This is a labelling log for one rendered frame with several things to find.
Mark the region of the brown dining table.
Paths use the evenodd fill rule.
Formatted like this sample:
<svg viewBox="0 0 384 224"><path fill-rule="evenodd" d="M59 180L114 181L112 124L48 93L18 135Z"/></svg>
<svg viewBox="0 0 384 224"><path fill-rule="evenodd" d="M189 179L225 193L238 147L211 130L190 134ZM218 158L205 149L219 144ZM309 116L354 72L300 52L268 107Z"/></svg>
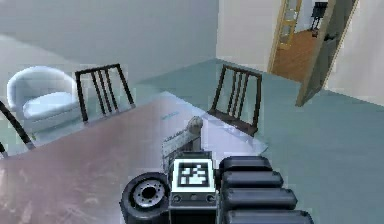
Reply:
<svg viewBox="0 0 384 224"><path fill-rule="evenodd" d="M203 149L215 164L259 155L266 144L177 96L163 92L29 152L0 160L0 224L168 224L124 220L119 205L130 180L163 169L162 145L199 116Z"/></svg>

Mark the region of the black slatted dining chair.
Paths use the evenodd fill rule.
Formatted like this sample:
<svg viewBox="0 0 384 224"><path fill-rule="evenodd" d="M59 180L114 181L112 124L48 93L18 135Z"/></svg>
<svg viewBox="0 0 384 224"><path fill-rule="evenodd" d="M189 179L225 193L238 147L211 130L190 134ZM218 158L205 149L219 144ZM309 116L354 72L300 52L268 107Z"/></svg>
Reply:
<svg viewBox="0 0 384 224"><path fill-rule="evenodd" d="M35 149L35 145L32 142L31 138L27 134L27 132L24 130L20 122L15 118L15 116L10 112L10 110L5 106L5 104L0 100L0 111L2 114L7 118L7 120L10 122L10 124L13 126L25 146L29 150ZM8 153L5 150L4 145L0 142L0 154L4 157L8 157Z"/></svg>
<svg viewBox="0 0 384 224"><path fill-rule="evenodd" d="M75 72L75 82L76 82L80 112L81 112L82 121L84 124L87 124L89 121L89 116L87 113L85 97L84 97L82 81L81 81L81 77L84 75L91 76L91 80L93 83L93 87L95 88L95 91L96 91L96 96L99 102L99 107L101 109L102 115L106 116L107 113L111 113L112 110L119 112L119 106L118 106L117 99L115 97L114 90L112 87L111 75L109 73L111 69L117 70L123 90L127 96L127 101L129 106L131 108L136 107L130 88L128 86L128 80L125 78L122 67L119 63L79 70Z"/></svg>

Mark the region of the black side table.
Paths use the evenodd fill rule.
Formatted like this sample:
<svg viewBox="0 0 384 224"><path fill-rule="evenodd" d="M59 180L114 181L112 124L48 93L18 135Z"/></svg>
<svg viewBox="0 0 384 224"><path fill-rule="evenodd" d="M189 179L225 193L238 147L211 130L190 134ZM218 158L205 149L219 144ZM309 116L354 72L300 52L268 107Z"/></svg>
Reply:
<svg viewBox="0 0 384 224"><path fill-rule="evenodd" d="M316 2L313 7L312 15L313 18L312 25L311 25L311 32L313 37L318 36L318 25L320 20L324 17L326 8L328 3L327 2Z"/></svg>

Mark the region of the wooden glazed room door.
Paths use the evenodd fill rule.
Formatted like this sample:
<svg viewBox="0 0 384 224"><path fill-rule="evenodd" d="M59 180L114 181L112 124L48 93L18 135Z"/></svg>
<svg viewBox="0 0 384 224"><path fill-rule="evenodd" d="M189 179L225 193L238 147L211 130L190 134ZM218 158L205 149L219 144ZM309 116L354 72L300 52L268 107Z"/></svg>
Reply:
<svg viewBox="0 0 384 224"><path fill-rule="evenodd" d="M278 48L288 50L293 41L302 0L284 0L283 15L278 36Z"/></svg>

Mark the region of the dark brown slatted dining chair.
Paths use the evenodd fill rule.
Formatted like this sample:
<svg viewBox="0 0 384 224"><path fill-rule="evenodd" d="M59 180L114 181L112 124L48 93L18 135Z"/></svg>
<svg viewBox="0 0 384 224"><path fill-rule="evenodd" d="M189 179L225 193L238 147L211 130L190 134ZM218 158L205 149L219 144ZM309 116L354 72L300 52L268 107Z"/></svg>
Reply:
<svg viewBox="0 0 384 224"><path fill-rule="evenodd" d="M226 111L218 109L217 105L220 99L221 91L224 86L224 80L227 77L226 73L232 72L231 93L228 99ZM250 78L255 79L255 104L253 110L253 117L250 122L241 119L243 112L244 102L248 89ZM237 130L248 134L253 137L258 132L258 122L260 115L261 99L262 99L262 75L246 69L230 66L227 64L222 65L218 85L215 91L215 96L211 108L207 111L208 114L218 118L226 124L235 127Z"/></svg>

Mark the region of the grey room door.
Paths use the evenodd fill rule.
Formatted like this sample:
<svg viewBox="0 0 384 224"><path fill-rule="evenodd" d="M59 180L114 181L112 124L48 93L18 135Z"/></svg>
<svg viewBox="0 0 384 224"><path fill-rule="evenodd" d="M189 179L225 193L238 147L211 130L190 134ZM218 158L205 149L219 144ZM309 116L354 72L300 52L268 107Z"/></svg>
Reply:
<svg viewBox="0 0 384 224"><path fill-rule="evenodd" d="M359 0L328 0L313 56L296 99L298 107L303 106L324 87L358 2ZM336 32L339 33L337 38L324 42L326 34Z"/></svg>

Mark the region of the grey round-topped object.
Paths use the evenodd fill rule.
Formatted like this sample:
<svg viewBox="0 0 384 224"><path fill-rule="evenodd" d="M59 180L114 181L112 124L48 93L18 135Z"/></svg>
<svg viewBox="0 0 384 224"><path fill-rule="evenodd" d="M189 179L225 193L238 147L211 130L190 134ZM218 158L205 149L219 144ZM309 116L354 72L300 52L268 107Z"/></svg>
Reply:
<svg viewBox="0 0 384 224"><path fill-rule="evenodd" d="M200 116L193 116L184 129L163 140L161 153L162 166L165 171L169 169L178 155L201 150L202 127L203 119Z"/></svg>

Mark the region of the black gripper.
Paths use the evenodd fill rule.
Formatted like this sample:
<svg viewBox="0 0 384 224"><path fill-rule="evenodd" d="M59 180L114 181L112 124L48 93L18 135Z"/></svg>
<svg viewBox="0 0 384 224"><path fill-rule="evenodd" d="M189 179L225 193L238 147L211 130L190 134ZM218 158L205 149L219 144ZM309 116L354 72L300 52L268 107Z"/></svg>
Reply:
<svg viewBox="0 0 384 224"><path fill-rule="evenodd" d="M147 172L133 178L119 202L125 224L169 224L169 194L164 173Z"/></svg>

